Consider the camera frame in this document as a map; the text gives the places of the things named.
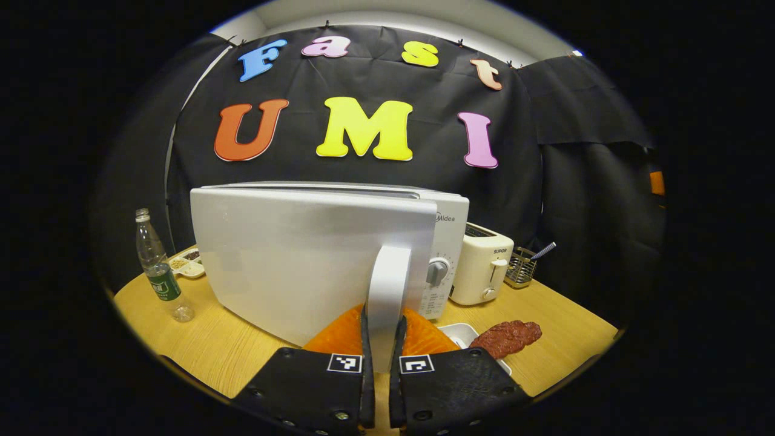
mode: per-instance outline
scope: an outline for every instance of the bottle label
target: bottle label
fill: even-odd
[[[181,288],[175,281],[175,274],[169,270],[162,275],[149,277],[150,285],[162,301],[172,301],[181,294]]]

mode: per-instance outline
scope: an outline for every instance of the yellow letter m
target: yellow letter m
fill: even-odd
[[[374,148],[374,156],[392,161],[410,161],[412,151],[406,144],[406,122],[412,106],[404,102],[388,100],[377,109],[371,118],[351,97],[332,97],[325,101],[331,109],[329,127],[323,144],[318,146],[318,156],[342,157],[349,148],[344,144],[344,133],[350,137],[358,156],[369,151],[374,138],[380,135],[380,142]]]

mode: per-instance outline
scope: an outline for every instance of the microwave control knob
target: microwave control knob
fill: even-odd
[[[495,289],[493,288],[487,288],[482,293],[482,299],[490,299],[493,298],[495,294]]]
[[[426,281],[431,284],[431,287],[438,286],[441,281],[446,277],[446,273],[450,270],[450,267],[442,261],[431,262],[428,265],[428,278]]]

